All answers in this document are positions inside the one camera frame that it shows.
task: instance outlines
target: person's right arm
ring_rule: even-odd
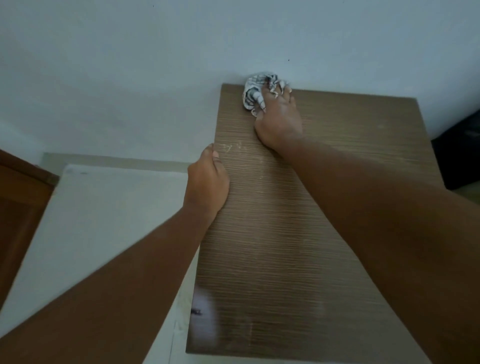
[[[259,138],[295,170],[430,360],[480,362],[480,206],[302,134],[264,90]]]

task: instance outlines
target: person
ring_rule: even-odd
[[[289,89],[263,91],[260,140],[295,170],[435,363],[480,362],[480,207],[303,135]],[[141,363],[229,179],[209,145],[168,221],[0,340],[2,363]]]

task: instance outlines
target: cleaning rag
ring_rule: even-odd
[[[247,82],[245,83],[245,89],[243,90],[243,106],[247,110],[251,110],[252,115],[255,117],[257,116],[257,111],[255,110],[256,104],[258,104],[262,110],[265,111],[265,100],[262,96],[262,87],[264,84],[267,84],[270,92],[275,95],[275,98],[277,98],[278,92],[275,91],[277,85],[280,86],[280,91],[283,95],[288,82],[285,80],[280,80],[278,75],[272,72],[258,73],[247,79]]]

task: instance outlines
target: crumpled cloth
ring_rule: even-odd
[[[280,85],[282,95],[285,91],[285,87],[288,85],[287,81],[279,79],[278,75],[273,72],[262,72],[249,77],[243,90],[243,106],[247,110],[251,110],[252,115],[255,117],[257,116],[255,110],[256,104],[265,111],[265,100],[262,96],[262,87],[266,83],[268,83],[268,88],[270,89],[270,92],[275,95],[275,98],[278,97],[278,92],[275,91],[277,85]]]

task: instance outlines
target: person's right hand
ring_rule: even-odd
[[[289,138],[303,134],[300,113],[291,91],[292,89],[287,86],[282,95],[280,87],[277,86],[278,97],[275,98],[266,86],[262,88],[265,112],[257,110],[255,130],[262,143],[277,152]]]

